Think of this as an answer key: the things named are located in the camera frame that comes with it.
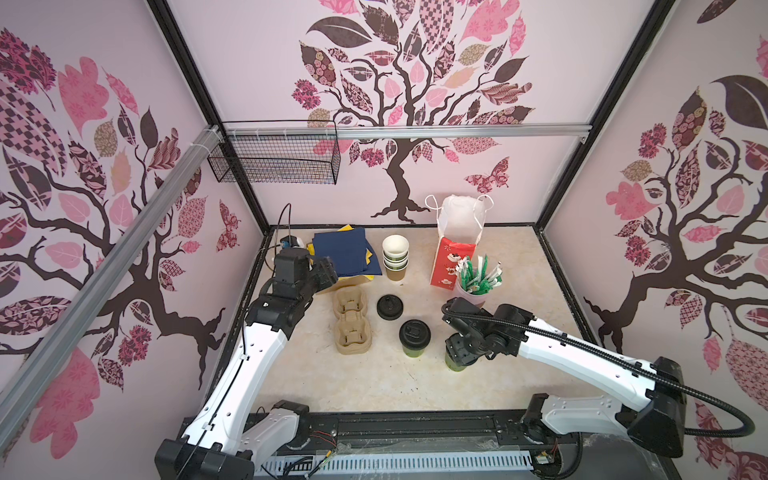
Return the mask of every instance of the black wire basket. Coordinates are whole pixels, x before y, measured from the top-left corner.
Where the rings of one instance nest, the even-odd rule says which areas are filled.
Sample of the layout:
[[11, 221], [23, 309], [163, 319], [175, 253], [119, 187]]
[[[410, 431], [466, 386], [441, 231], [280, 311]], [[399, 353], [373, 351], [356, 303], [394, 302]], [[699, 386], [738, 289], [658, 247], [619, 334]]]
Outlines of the black wire basket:
[[249, 182], [336, 184], [341, 164], [336, 122], [224, 123], [236, 124], [238, 128], [227, 126], [227, 141], [219, 143], [208, 157], [219, 182], [237, 181], [233, 164], [240, 162]]

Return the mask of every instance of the aluminum rail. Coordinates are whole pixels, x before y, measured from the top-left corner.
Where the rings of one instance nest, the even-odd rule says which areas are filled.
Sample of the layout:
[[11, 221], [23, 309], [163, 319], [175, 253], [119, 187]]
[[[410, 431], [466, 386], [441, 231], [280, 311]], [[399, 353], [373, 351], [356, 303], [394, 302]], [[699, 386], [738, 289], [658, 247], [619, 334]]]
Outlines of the aluminum rail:
[[0, 450], [13, 439], [48, 385], [69, 360], [85, 330], [114, 293], [195, 170], [208, 158], [209, 151], [219, 144], [217, 130], [209, 126], [197, 136], [193, 143], [198, 146], [190, 146], [184, 152], [160, 190], [152, 196], [101, 266], [74, 296], [61, 318], [45, 333], [38, 348], [8, 382], [0, 394]]
[[248, 122], [227, 122], [227, 135], [336, 135], [339, 140], [378, 138], [458, 138], [458, 137], [586, 137], [589, 124], [518, 124], [518, 125], [432, 125], [425, 127], [265, 127], [255, 128]]

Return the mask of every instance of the black frame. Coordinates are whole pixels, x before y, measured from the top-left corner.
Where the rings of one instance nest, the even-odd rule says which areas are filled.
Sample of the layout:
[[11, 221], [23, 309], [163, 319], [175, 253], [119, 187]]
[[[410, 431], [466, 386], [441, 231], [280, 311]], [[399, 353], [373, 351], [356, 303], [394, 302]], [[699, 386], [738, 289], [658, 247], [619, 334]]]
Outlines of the black frame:
[[[560, 267], [560, 264], [558, 263], [557, 258], [554, 255], [554, 252], [549, 244], [549, 241], [547, 240], [547, 237], [545, 234], [545, 228], [548, 225], [549, 221], [551, 220], [552, 216], [554, 215], [555, 211], [557, 210], [558, 205], [562, 201], [566, 192], [568, 191], [568, 188], [571, 186], [571, 183], [575, 179], [576, 174], [581, 168], [581, 165], [584, 163], [587, 156], [589, 155], [589, 152], [594, 146], [595, 141], [599, 137], [608, 119], [613, 113], [614, 108], [616, 107], [616, 104], [621, 98], [621, 95], [624, 93], [624, 90], [626, 89], [627, 85], [632, 79], [635, 71], [640, 66], [640, 63], [644, 59], [646, 53], [648, 52], [655, 38], [657, 37], [657, 34], [659, 33], [662, 26], [664, 25], [664, 22], [666, 21], [667, 16], [672, 10], [675, 2], [676, 0], [655, 0], [654, 4], [651, 6], [650, 11], [648, 12], [648, 15], [646, 16], [640, 30], [635, 36], [632, 45], [630, 46], [627, 54], [624, 56], [624, 60], [621, 62], [621, 66], [617, 70], [616, 75], [614, 76], [610, 86], [608, 87], [605, 93], [605, 96], [603, 96], [601, 103], [598, 105], [598, 108], [595, 111], [593, 118], [591, 119], [592, 129], [589, 136], [585, 139], [585, 141], [580, 143], [574, 150], [573, 154], [571, 155], [571, 159], [568, 161], [565, 169], [563, 170], [562, 175], [560, 176], [557, 184], [555, 185], [553, 191], [548, 197], [545, 207], [541, 212], [541, 215], [537, 219], [537, 221], [535, 223], [488, 223], [487, 224], [488, 227], [533, 227], [534, 232], [536, 233], [536, 236], [539, 239], [539, 243], [541, 244], [541, 248], [543, 249], [545, 256], [547, 257], [547, 260], [550, 264], [550, 267], [552, 268], [552, 272], [554, 273], [555, 278], [557, 279], [558, 284], [560, 285], [562, 293], [565, 297], [565, 300], [568, 303], [568, 307], [573, 313], [574, 319], [576, 321], [576, 324], [579, 328], [579, 331], [582, 337], [592, 343], [596, 343], [594, 334], [589, 326], [589, 323], [586, 317], [584, 316], [584, 313], [581, 310], [581, 307], [579, 305], [579, 302], [573, 290], [570, 288], [568, 284], [565, 274], [563, 273], [563, 270]], [[197, 104], [200, 107], [200, 110], [202, 111], [206, 121], [209, 124], [218, 126], [220, 131], [225, 132], [223, 127], [223, 122], [218, 114], [216, 107], [214, 106], [213, 99], [211, 98], [207, 90], [207, 87], [203, 82], [203, 79], [200, 75], [200, 71], [197, 69], [197, 66], [195, 65], [192, 54], [189, 48], [187, 47], [187, 43], [185, 42], [183, 35], [181, 34], [179, 25], [178, 23], [176, 23], [176, 20], [170, 9], [170, 6], [166, 2], [166, 0], [147, 0], [147, 4], [149, 5], [150, 10], [152, 11], [155, 19], [157, 20], [157, 24], [160, 27], [161, 31], [163, 32], [163, 35], [166, 41], [168, 42], [168, 45], [171, 51], [173, 52], [174, 57], [176, 58], [176, 61], [179, 64], [179, 67], [182, 73], [184, 74], [184, 77], [186, 78], [187, 83], [189, 84], [189, 87], [192, 90], [192, 94], [195, 97], [195, 100], [197, 101]], [[227, 154], [228, 157], [231, 154], [232, 158], [237, 158], [237, 155], [234, 153], [234, 148], [231, 142], [229, 141], [226, 135], [223, 135], [223, 137], [224, 137], [223, 147], [225, 149], [225, 154]], [[266, 215], [264, 214], [259, 204], [257, 196], [253, 191], [253, 186], [246, 179], [245, 173], [243, 171], [243, 167], [240, 164], [240, 162], [232, 160], [230, 163], [230, 166], [233, 169], [233, 172], [235, 173], [237, 183], [240, 187], [240, 190], [243, 193], [243, 196], [245, 197], [248, 207], [250, 208], [251, 213], [253, 214], [253, 217], [256, 220], [263, 234], [263, 240], [262, 240], [259, 252], [257, 254], [256, 261], [248, 277], [243, 297], [240, 300], [240, 305], [238, 306], [237, 314], [233, 319], [232, 326], [228, 333], [227, 341], [223, 347], [220, 361], [218, 362], [216, 371], [214, 372], [214, 380], [212, 381], [211, 387], [206, 394], [206, 398], [208, 398], [208, 396], [210, 396], [210, 394], [213, 392], [214, 386], [220, 379], [221, 375], [223, 375], [223, 371], [225, 370], [228, 363], [227, 359], [229, 359], [232, 351], [235, 348], [237, 338], [240, 335], [240, 328], [245, 318], [248, 306], [250, 305], [250, 299], [253, 296], [253, 292], [256, 289], [258, 277], [261, 273], [264, 260], [266, 259], [266, 252], [269, 248], [270, 241], [272, 239], [274, 231], [280, 227], [278, 225], [270, 225], [269, 221], [266, 218]], [[385, 227], [426, 228], [426, 227], [436, 227], [436, 224], [428, 223], [428, 224], [417, 224], [417, 225], [388, 224], [388, 225], [353, 225], [353, 226], [366, 227], [366, 228], [385, 228]], [[292, 228], [296, 228], [296, 229], [298, 228], [339, 228], [339, 227], [343, 227], [343, 225], [306, 224], [306, 225], [292, 226]], [[660, 460], [669, 478], [680, 477], [677, 474], [677, 470], [675, 469], [670, 459], [660, 457]]]

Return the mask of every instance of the table surface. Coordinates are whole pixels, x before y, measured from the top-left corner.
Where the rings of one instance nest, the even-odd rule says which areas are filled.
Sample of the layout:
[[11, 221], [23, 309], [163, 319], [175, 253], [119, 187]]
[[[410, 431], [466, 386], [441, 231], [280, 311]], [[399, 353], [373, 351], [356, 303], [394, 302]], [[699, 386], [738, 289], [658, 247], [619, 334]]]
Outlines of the table surface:
[[[294, 229], [292, 234], [311, 242], [320, 231], [328, 230]], [[368, 296], [370, 350], [350, 356], [338, 353], [331, 334], [336, 322], [333, 294], [315, 295], [270, 369], [252, 411], [259, 406], [269, 410], [281, 399], [306, 404], [314, 412], [524, 409], [534, 393], [570, 397], [602, 393], [554, 367], [514, 356], [481, 358], [463, 372], [450, 370], [445, 365], [445, 339], [455, 331], [442, 321], [440, 307], [455, 295], [429, 284], [437, 229], [366, 229], [379, 259], [382, 241], [395, 233], [410, 242], [406, 277], [392, 282], [382, 275], [361, 286]], [[484, 308], [493, 312], [499, 304], [510, 303], [581, 337], [531, 227], [486, 227], [476, 252], [487, 254], [492, 263], [501, 262], [504, 269], [503, 284], [488, 295]], [[267, 255], [270, 265], [273, 258], [273, 253]], [[263, 268], [258, 286], [270, 275]], [[405, 306], [397, 320], [386, 321], [376, 313], [376, 301], [387, 293], [400, 297]], [[409, 319], [424, 321], [432, 331], [432, 341], [415, 359], [405, 355], [398, 337], [400, 326]]]

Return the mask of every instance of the butterfly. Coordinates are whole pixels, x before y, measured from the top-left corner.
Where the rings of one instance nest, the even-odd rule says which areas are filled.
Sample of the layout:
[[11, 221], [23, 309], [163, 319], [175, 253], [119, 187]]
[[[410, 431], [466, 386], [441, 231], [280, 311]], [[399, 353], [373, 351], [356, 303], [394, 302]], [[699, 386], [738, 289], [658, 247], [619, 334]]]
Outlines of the butterfly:
[[494, 184], [496, 184], [496, 187], [504, 186], [509, 188], [509, 185], [507, 185], [509, 175], [504, 173], [507, 171], [507, 169], [509, 169], [509, 157], [506, 157], [502, 161], [498, 162], [496, 166], [493, 167], [493, 171], [490, 175], [470, 175], [464, 180], [468, 181], [472, 185], [475, 185], [478, 188], [479, 193], [486, 194], [493, 190]]
[[216, 242], [216, 251], [220, 252], [225, 248], [234, 248], [237, 245], [237, 234], [235, 230], [240, 225], [240, 221], [235, 214], [230, 214], [230, 209], [224, 202], [219, 200], [219, 211], [221, 212], [221, 220], [224, 220], [224, 226], [226, 230], [219, 236], [219, 241]]

